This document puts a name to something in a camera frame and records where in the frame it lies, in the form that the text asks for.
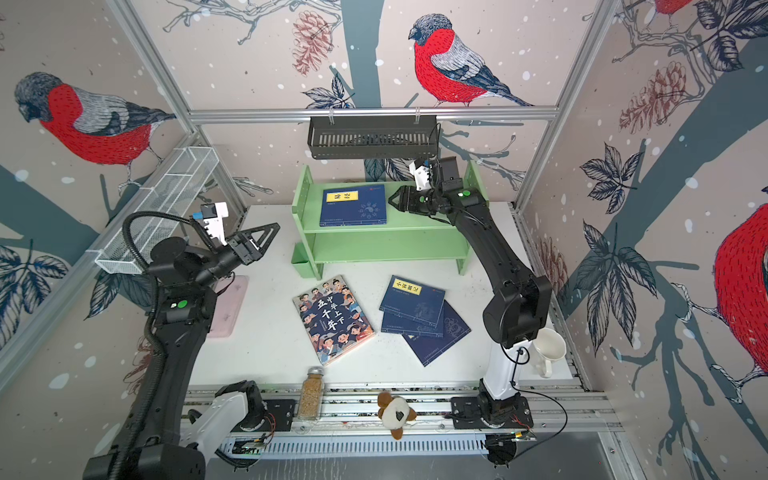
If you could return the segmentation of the blue book small yellow label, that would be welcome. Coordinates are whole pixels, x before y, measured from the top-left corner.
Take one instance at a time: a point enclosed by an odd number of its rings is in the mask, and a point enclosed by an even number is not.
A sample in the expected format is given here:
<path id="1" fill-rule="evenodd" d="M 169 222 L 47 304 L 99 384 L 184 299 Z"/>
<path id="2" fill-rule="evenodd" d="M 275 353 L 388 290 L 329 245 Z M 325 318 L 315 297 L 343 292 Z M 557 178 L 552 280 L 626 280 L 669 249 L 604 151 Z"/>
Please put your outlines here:
<path id="1" fill-rule="evenodd" d="M 326 189 L 322 195 L 320 227 L 371 226 L 387 223 L 383 184 Z"/>

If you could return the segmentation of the blue book wide yellow label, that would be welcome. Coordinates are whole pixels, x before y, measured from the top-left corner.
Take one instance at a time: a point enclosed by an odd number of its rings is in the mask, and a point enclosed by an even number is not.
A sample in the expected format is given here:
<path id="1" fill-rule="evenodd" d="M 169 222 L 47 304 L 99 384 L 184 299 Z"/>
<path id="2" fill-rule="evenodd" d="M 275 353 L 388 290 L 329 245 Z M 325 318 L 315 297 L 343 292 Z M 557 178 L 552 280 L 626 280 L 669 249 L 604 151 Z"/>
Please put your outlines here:
<path id="1" fill-rule="evenodd" d="M 420 325 L 436 327 L 441 319 L 444 298 L 442 289 L 393 275 L 379 309 Z"/>

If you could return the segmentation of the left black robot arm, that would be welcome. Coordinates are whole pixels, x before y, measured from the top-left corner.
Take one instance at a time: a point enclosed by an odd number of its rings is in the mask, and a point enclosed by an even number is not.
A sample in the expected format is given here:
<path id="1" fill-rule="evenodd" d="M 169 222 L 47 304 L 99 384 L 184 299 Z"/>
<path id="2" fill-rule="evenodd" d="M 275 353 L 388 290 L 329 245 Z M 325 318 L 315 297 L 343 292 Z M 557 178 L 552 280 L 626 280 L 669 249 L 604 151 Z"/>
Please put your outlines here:
<path id="1" fill-rule="evenodd" d="M 129 215 L 122 236 L 154 290 L 154 305 L 144 326 L 152 347 L 149 366 L 122 431 L 109 451 L 88 460 L 86 479 L 202 479 L 223 438 L 185 440 L 181 413 L 192 370 L 210 331 L 218 293 L 215 284 L 241 265 L 260 260 L 280 227 L 269 223 L 237 231 L 215 245 L 195 220 L 187 220 L 205 246 L 182 237 L 157 243 L 148 258 L 135 244 L 134 221 L 151 211 Z"/>

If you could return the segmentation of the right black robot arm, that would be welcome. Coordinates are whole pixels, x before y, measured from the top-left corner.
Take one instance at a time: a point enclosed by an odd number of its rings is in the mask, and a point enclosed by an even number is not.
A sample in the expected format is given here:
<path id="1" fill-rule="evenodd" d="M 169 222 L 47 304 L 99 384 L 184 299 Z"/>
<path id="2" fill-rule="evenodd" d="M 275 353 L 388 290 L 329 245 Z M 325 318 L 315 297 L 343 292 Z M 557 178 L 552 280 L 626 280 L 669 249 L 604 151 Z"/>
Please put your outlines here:
<path id="1" fill-rule="evenodd" d="M 478 411 L 451 417 L 490 428 L 514 425 L 530 429 L 527 399 L 517 385 L 518 368 L 533 361 L 533 341 L 546 326 L 552 285 L 513 251 L 484 194 L 468 178 L 460 177 L 454 157 L 418 159 L 409 165 L 409 171 L 414 183 L 391 195 L 390 206 L 455 227 L 480 261 L 493 292 L 482 319 L 497 346 L 491 350 L 488 369 L 480 380 Z"/>

